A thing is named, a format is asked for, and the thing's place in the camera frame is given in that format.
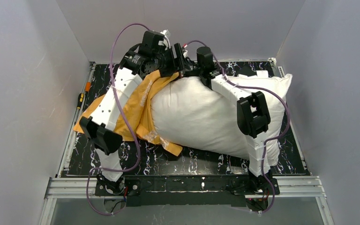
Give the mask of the white pillow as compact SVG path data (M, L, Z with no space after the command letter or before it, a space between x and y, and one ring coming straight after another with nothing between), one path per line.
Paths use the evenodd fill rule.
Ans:
M271 122L267 131L267 160L278 163L280 148L274 137L279 135L285 109L282 102L293 76L263 78L233 77L231 81L263 89ZM204 86L198 77L181 78L164 87L152 99L152 118L161 137L182 147L207 150L248 159L249 144L237 125L236 107L221 94Z

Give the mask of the orange printed pillowcase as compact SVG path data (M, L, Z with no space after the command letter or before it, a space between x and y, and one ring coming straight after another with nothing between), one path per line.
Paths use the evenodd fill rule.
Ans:
M126 68L118 69L114 86L95 99L82 116L93 117L98 125L106 124L113 132L121 135L124 141L134 141L131 134L134 131L138 138L162 145L166 151L178 156L183 147L161 137L152 118L153 97L178 77L179 73L161 77L159 71L155 71L142 79Z

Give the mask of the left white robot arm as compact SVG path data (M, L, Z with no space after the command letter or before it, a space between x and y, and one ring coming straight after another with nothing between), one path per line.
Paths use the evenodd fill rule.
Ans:
M118 181L141 162L137 145L136 162L122 168L118 150L124 142L144 139L162 144L175 155L180 152L179 146L156 133L152 121L153 97L177 79L186 66L185 52L180 44L171 45L169 36L168 30L148 30L141 43L125 53L118 68L109 66L109 90L92 102L74 127L92 142L102 175L109 181Z

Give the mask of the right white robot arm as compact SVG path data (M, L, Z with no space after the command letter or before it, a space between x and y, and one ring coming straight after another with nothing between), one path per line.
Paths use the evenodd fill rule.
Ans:
M213 53L209 47L196 50L197 62L190 74L199 75L202 83L221 94L236 107L239 130L245 135L249 147L249 172L255 177L265 176L270 171L266 158L266 132L270 124L270 114L264 94L250 92L239 85L230 84L229 78L215 66Z

